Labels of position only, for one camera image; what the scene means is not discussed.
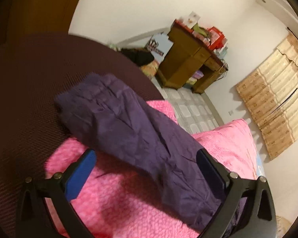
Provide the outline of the brown wooden desk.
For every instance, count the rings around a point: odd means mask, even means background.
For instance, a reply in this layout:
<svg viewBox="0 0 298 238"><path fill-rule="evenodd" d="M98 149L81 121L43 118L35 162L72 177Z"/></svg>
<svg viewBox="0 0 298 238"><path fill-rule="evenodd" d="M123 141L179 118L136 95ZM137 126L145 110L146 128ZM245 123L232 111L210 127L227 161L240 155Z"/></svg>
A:
<svg viewBox="0 0 298 238"><path fill-rule="evenodd" d="M190 89L193 93L203 93L228 71L224 62L179 21L173 22L168 36L173 45L156 74L163 88L180 89L199 70L203 76Z"/></svg>

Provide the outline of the grey patterned mattress sheet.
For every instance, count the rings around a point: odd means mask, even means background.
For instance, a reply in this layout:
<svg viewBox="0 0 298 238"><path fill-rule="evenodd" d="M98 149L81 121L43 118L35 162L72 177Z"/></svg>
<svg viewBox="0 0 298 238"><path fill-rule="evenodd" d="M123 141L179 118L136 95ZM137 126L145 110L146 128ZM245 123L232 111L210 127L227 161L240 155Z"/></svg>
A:
<svg viewBox="0 0 298 238"><path fill-rule="evenodd" d="M179 125L190 134L211 131L224 124L209 97L188 88L162 88L156 78L152 83L174 108Z"/></svg>

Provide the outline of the beige patterned curtain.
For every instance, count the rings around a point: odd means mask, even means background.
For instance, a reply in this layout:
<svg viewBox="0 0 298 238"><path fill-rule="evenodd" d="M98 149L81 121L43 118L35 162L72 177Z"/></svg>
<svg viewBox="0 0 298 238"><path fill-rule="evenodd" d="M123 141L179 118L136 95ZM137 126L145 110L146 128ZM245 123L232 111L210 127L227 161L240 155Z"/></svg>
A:
<svg viewBox="0 0 298 238"><path fill-rule="evenodd" d="M298 140L298 39L290 33L236 90L260 129L270 160Z"/></svg>

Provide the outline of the white printed shopping bag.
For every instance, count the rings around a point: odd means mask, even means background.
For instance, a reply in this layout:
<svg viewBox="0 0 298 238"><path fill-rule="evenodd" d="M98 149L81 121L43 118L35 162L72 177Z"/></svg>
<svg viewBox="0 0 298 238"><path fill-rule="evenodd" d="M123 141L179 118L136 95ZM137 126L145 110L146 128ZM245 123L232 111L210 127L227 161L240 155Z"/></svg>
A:
<svg viewBox="0 0 298 238"><path fill-rule="evenodd" d="M161 64L172 46L173 42L169 40L169 36L159 33L153 35L145 47L154 56L156 62Z"/></svg>

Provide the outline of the clutter on desk top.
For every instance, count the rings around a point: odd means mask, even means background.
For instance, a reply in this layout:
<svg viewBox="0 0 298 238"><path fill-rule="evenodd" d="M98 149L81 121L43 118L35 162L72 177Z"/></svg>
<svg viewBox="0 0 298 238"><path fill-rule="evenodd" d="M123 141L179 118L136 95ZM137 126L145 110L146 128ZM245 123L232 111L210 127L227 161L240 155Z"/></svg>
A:
<svg viewBox="0 0 298 238"><path fill-rule="evenodd" d="M174 20L195 38L201 40L220 60L223 60L228 50L228 40L218 28L208 29L199 25L200 16L191 12L187 17Z"/></svg>

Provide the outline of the purple puffer jacket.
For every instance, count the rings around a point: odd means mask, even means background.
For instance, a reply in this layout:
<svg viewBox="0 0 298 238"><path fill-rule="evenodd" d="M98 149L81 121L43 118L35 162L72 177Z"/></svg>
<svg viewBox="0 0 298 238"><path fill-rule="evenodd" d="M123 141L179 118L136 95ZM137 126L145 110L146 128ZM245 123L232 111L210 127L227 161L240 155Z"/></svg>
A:
<svg viewBox="0 0 298 238"><path fill-rule="evenodd" d="M204 230L224 202L219 163L114 75L91 74L55 103L75 138L148 174L162 205L194 230Z"/></svg>

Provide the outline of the black cloth pile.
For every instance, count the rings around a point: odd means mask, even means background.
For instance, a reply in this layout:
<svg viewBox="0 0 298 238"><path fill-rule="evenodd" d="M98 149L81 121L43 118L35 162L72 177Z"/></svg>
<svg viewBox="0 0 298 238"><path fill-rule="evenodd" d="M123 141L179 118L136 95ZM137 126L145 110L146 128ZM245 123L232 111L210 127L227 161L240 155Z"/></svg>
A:
<svg viewBox="0 0 298 238"><path fill-rule="evenodd" d="M154 56L146 48L122 48L119 52L138 67L150 64L154 61Z"/></svg>

